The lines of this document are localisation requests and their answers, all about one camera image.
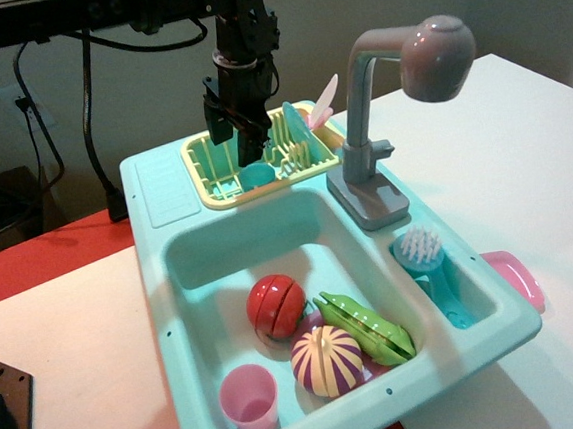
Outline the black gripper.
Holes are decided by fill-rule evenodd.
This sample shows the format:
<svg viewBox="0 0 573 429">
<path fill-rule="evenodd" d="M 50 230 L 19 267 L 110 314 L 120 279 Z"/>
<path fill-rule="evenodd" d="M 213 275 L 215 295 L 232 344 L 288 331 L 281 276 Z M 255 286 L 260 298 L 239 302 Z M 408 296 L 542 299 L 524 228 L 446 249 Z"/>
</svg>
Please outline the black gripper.
<svg viewBox="0 0 573 429">
<path fill-rule="evenodd" d="M 214 59 L 217 76 L 205 78 L 204 115 L 213 144 L 233 138 L 238 130 L 238 165 L 249 166 L 263 156 L 272 125 L 267 101 L 279 90 L 278 70 L 270 54 L 252 62 Z"/>
</svg>

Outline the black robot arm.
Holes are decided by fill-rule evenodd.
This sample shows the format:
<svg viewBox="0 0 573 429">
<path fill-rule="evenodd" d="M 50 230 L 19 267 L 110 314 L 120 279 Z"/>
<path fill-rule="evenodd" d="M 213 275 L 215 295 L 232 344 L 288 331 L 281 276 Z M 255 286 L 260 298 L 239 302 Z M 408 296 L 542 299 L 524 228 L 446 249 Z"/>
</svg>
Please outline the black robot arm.
<svg viewBox="0 0 573 429">
<path fill-rule="evenodd" d="M 237 139 L 238 165 L 258 161 L 270 141 L 267 101 L 278 93 L 280 77 L 273 51 L 280 31 L 264 0 L 216 0 L 215 77 L 205 77 L 204 115 L 216 145 Z"/>
</svg>

